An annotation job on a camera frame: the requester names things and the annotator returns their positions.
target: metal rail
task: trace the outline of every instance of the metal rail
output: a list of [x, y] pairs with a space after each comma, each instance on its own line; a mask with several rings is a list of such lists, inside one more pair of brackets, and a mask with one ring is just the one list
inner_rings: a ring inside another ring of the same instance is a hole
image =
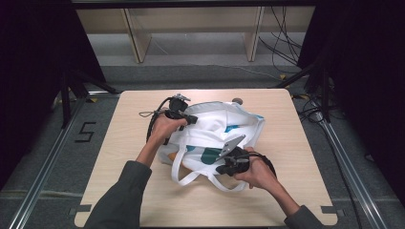
[[27, 223], [28, 218], [32, 212], [35, 203], [38, 200], [38, 197], [41, 194], [41, 190], [47, 181], [53, 166], [62, 151], [65, 143], [67, 135], [71, 130], [73, 123], [75, 122], [75, 118], [77, 117], [78, 112], [83, 107], [86, 99], [79, 98], [76, 101], [75, 108], [73, 110], [73, 115], [68, 124], [65, 128], [61, 130], [59, 136], [56, 139], [48, 157], [46, 158], [44, 164], [42, 165], [41, 170], [39, 171], [38, 175], [36, 176], [35, 181], [33, 182], [30, 191], [25, 196], [23, 202], [21, 203], [20, 207], [18, 208], [17, 212], [15, 213], [14, 217], [12, 218], [11, 225], [9, 226], [10, 229], [17, 229], [17, 228], [24, 228], [25, 224]]
[[[322, 115], [320, 113], [317, 113], [317, 116], [319, 120], [322, 120]], [[326, 122], [325, 120], [322, 121], [321, 124], [325, 127], [325, 130], [330, 136], [331, 142], [336, 150], [336, 156], [339, 160], [339, 164], [342, 166], [342, 170], [345, 173], [349, 184], [353, 188], [354, 193], [357, 196], [358, 201], [361, 204], [372, 228], [388, 228], [371, 194], [369, 193], [359, 174], [355, 170], [351, 160], [348, 157], [348, 154], [340, 143], [340, 140], [337, 137], [337, 134], [332, 128], [331, 124], [329, 122]]]

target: person's right hand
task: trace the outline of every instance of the person's right hand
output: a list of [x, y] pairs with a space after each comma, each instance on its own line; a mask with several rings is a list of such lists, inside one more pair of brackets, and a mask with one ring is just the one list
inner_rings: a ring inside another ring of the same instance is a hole
[[[251, 147], [245, 148], [248, 152], [254, 152]], [[259, 157], [251, 156], [249, 158], [249, 169], [240, 174], [235, 174], [233, 177], [237, 180], [243, 180], [249, 183], [249, 188], [253, 187], [265, 189], [273, 194], [276, 189], [280, 188], [280, 183], [277, 177], [271, 172], [268, 166]]]

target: floor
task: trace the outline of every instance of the floor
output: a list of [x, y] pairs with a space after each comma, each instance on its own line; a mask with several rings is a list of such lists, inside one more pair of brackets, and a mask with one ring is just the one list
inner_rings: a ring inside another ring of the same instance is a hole
[[[305, 34], [292, 33], [289, 37], [301, 44]], [[288, 57], [297, 58], [290, 54], [289, 46], [284, 42], [277, 41], [273, 34], [264, 33], [261, 38], [270, 46], [274, 46], [277, 42], [278, 50], [289, 53]], [[91, 34], [89, 39], [107, 80], [111, 81], [113, 85], [119, 83], [120, 80], [119, 74], [115, 72], [117, 68], [131, 68], [137, 71], [142, 68], [149, 68], [149, 71], [152, 67], [183, 66], [185, 68], [218, 70], [221, 73], [231, 71], [233, 73], [236, 71], [251, 73], [269, 77], [275, 82], [279, 80], [282, 74], [291, 75], [291, 73], [269, 72], [266, 71], [265, 66], [275, 65], [278, 70], [299, 71], [285, 58], [272, 54], [261, 42], [258, 44], [255, 61], [248, 62], [242, 35], [238, 33], [153, 34], [147, 56], [141, 64], [135, 62], [126, 34]], [[170, 87], [168, 84], [164, 85], [162, 83], [162, 87]], [[303, 94], [302, 86], [302, 82], [297, 82], [294, 94]], [[99, 89], [91, 87], [91, 91], [99, 91]], [[102, 142], [118, 98], [100, 95], [97, 99], [98, 102], [86, 101], [84, 103], [80, 110], [81, 115], [77, 117], [78, 121], [72, 129], [73, 132], [78, 133], [83, 127], [81, 126], [82, 123], [96, 122], [94, 128], [97, 128], [100, 135], [95, 135], [94, 141]], [[305, 98], [294, 99], [293, 101], [297, 111], [303, 111], [311, 106], [307, 104], [309, 101]], [[72, 101], [72, 104], [77, 106], [77, 101]], [[342, 178], [339, 172], [342, 166], [336, 163], [333, 151], [330, 149], [330, 142], [327, 141], [328, 136], [323, 132], [324, 129], [303, 118], [303, 128], [321, 175], [330, 192], [330, 198], [339, 215], [338, 223], [332, 228], [402, 228], [405, 225], [405, 209], [395, 197], [384, 177], [379, 173], [378, 168], [372, 161], [365, 158], [367, 151], [362, 145], [360, 137], [351, 128], [350, 122], [344, 118], [342, 111], [333, 111], [331, 119], [333, 130], [337, 133], [356, 174], [362, 181], [367, 193], [370, 194], [371, 200], [376, 205], [377, 213], [381, 215], [384, 222], [381, 227], [374, 226], [375, 223], [371, 222], [373, 217], [367, 215], [367, 207], [362, 205], [361, 197], [354, 194], [356, 187], [351, 186], [350, 183], [346, 184], [345, 179]], [[43, 133], [38, 136], [32, 146], [32, 153], [22, 159], [9, 183], [1, 192], [0, 228], [6, 228], [10, 225], [13, 215], [32, 187], [43, 161], [57, 141], [61, 122], [61, 106], [56, 100]], [[90, 144], [77, 147], [76, 141], [80, 138], [80, 135], [67, 136], [64, 154], [61, 154], [57, 159], [46, 183], [41, 188], [38, 201], [32, 211], [29, 212], [31, 215], [26, 224], [27, 228], [74, 228], [75, 208], [80, 202], [100, 147]]]

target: person's left hand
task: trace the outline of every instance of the person's left hand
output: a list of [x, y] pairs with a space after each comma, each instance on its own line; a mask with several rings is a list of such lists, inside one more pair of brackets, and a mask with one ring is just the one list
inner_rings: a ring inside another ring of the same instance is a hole
[[158, 143], [163, 144], [164, 140], [172, 135], [180, 126], [186, 125], [187, 121], [185, 118], [170, 119], [166, 115], [160, 114], [153, 125], [151, 137], [155, 137]]

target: table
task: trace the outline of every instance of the table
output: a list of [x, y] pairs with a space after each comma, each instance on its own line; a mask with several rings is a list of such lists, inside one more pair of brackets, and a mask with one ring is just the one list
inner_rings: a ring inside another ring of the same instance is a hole
[[[278, 178], [299, 204], [305, 204], [324, 224], [334, 225], [335, 214], [323, 214], [331, 207], [288, 91], [284, 89], [129, 91], [122, 93], [81, 205], [96, 202], [117, 181], [127, 160], [137, 157], [145, 143], [150, 118], [139, 112], [154, 111], [168, 96], [181, 93], [194, 103], [231, 101], [240, 97], [249, 112], [262, 115], [265, 127], [255, 150], [273, 162]], [[284, 225], [285, 215], [264, 190], [239, 193], [219, 191], [205, 177], [181, 187], [170, 177], [171, 167], [156, 158], [141, 208], [142, 227], [210, 227]], [[76, 226], [83, 226], [90, 212], [78, 212]]]

